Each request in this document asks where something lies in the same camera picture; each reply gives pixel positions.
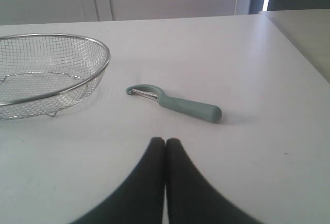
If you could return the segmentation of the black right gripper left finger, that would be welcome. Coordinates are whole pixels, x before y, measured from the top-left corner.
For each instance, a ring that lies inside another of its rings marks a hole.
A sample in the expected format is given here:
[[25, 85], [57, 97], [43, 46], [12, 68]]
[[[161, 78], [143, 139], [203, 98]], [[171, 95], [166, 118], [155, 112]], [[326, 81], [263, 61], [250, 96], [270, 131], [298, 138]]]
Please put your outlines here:
[[162, 223], [166, 145], [151, 138], [138, 164], [120, 186], [73, 223]]

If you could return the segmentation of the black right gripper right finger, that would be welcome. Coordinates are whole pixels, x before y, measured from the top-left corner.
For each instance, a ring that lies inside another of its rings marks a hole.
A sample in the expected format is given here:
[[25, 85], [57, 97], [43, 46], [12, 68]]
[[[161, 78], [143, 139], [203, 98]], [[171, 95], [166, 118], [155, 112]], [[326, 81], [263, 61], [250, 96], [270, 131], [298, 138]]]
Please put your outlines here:
[[166, 141], [169, 223], [260, 223], [220, 194], [199, 172], [181, 141]]

